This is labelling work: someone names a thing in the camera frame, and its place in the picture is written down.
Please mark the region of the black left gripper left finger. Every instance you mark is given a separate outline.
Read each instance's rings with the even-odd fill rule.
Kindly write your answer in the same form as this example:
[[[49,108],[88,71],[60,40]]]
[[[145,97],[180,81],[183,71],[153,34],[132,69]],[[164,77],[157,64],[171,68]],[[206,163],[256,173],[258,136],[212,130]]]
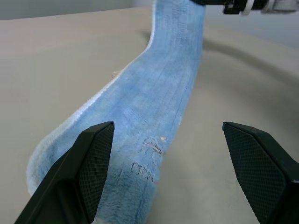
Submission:
[[[112,121],[84,130],[50,168],[17,224],[91,224],[107,179]]]

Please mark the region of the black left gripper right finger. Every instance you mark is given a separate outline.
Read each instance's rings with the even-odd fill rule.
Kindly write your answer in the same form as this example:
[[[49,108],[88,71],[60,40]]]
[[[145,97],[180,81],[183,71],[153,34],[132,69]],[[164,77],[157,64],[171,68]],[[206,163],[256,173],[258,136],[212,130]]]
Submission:
[[[299,222],[299,164],[267,132],[224,122],[235,175],[261,224]]]

